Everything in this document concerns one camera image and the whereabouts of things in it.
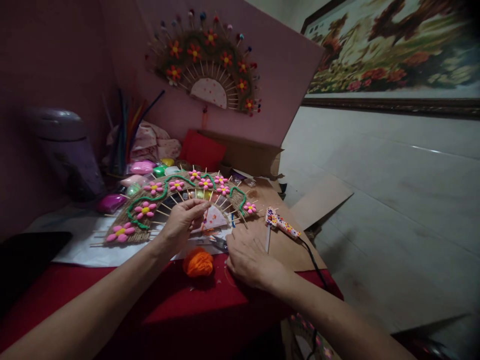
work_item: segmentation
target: scissors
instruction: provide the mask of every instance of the scissors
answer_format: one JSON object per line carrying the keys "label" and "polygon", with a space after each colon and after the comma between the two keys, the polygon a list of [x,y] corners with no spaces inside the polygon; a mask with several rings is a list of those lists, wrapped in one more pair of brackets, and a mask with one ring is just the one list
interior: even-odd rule
{"label": "scissors", "polygon": [[227,242],[224,239],[215,235],[211,235],[211,237],[213,239],[210,238],[210,242],[214,247],[216,247],[224,254],[229,253],[229,247],[227,246]]}

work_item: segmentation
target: orange flower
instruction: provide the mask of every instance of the orange flower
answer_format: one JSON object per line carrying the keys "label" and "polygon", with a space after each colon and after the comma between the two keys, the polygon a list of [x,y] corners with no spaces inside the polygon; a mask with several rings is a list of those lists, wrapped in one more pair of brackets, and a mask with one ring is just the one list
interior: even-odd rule
{"label": "orange flower", "polygon": [[380,80],[387,75],[387,71],[383,67],[379,67],[373,70],[366,71],[361,78],[371,78],[372,80]]}
{"label": "orange flower", "polygon": [[246,109],[251,112],[254,109],[254,101],[252,99],[247,99],[245,106]]}
{"label": "orange flower", "polygon": [[240,67],[240,69],[238,69],[240,73],[241,72],[244,72],[245,74],[247,73],[247,69],[249,68],[249,65],[245,63],[245,60],[242,60],[241,62],[239,61],[238,66]]}
{"label": "orange flower", "polygon": [[246,80],[243,80],[243,79],[240,79],[240,83],[236,86],[238,89],[241,90],[241,92],[243,93],[244,90],[247,89],[247,81]]}
{"label": "orange flower", "polygon": [[193,57],[193,62],[197,62],[197,58],[201,59],[202,57],[200,56],[200,46],[196,46],[191,43],[190,48],[186,50],[186,52]]}
{"label": "orange flower", "polygon": [[407,73],[403,69],[398,69],[390,72],[386,81],[389,83],[396,82],[405,76],[407,76]]}
{"label": "orange flower", "polygon": [[214,31],[212,29],[210,29],[210,32],[204,32],[205,34],[205,37],[206,37],[206,41],[205,41],[205,44],[207,45],[212,45],[212,46],[215,46],[215,39],[218,38],[218,35],[216,33],[214,33]]}
{"label": "orange flower", "polygon": [[184,50],[179,47],[179,42],[175,40],[175,43],[170,43],[168,44],[170,46],[170,56],[175,56],[177,59],[179,58],[179,53],[183,52]]}
{"label": "orange flower", "polygon": [[220,60],[223,61],[223,67],[226,68],[227,65],[232,65],[232,55],[227,55],[227,52],[223,52],[223,56],[220,56]]}
{"label": "orange flower", "polygon": [[175,81],[175,79],[180,80],[180,73],[182,72],[182,69],[179,67],[175,67],[174,65],[171,66],[171,70],[167,69],[166,73],[171,76],[171,79]]}
{"label": "orange flower", "polygon": [[410,67],[415,67],[420,65],[421,63],[426,62],[430,57],[430,54],[426,51],[419,51],[414,53],[409,58],[405,59],[403,62]]}

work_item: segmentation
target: pink wall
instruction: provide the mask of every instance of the pink wall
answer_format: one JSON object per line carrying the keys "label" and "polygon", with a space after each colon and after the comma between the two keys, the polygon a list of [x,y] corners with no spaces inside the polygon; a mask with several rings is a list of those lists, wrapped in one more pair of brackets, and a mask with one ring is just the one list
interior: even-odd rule
{"label": "pink wall", "polygon": [[67,200],[22,123],[21,108],[79,114],[99,156],[108,131],[101,94],[114,108],[116,93],[97,0],[5,2],[0,39],[1,240]]}
{"label": "pink wall", "polygon": [[216,10],[222,22],[233,25],[233,36],[239,32],[245,36],[240,47],[253,48],[249,60],[258,63],[261,74],[262,112],[249,117],[210,105],[208,130],[274,146],[282,144],[323,49],[242,0],[124,0],[122,6],[116,0],[101,3],[118,83],[125,89],[136,87],[149,101],[165,89],[166,94],[153,108],[148,121],[177,139],[183,139],[189,128],[200,128],[204,103],[145,70],[144,54],[151,38],[148,23],[160,29],[161,20],[170,24],[176,14],[181,14],[183,26],[187,27],[187,13],[194,4],[198,27],[202,10],[207,13],[208,24],[212,24]]}

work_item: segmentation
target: red tablecloth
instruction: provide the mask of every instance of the red tablecloth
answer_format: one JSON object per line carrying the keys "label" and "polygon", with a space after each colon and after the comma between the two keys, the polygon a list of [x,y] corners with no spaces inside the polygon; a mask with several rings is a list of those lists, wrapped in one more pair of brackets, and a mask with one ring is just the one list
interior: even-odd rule
{"label": "red tablecloth", "polygon": [[[226,259],[214,256],[215,274],[202,280],[188,278],[181,260],[170,262],[98,357],[186,359],[201,353],[226,359],[293,311],[234,281]],[[0,352],[113,270],[52,263],[0,322]],[[330,292],[343,300],[330,272],[321,272]],[[323,287],[315,271],[299,274]]]}

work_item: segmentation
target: pink cloth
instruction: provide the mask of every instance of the pink cloth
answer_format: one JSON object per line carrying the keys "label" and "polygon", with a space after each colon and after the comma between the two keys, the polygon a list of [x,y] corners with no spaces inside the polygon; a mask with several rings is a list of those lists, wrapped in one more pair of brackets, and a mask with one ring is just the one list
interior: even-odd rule
{"label": "pink cloth", "polygon": [[[108,134],[107,145],[113,144],[116,132],[117,127]],[[130,158],[132,162],[142,160],[156,162],[163,158],[176,159],[180,151],[182,151],[180,141],[171,139],[165,130],[144,120],[136,132]]]}

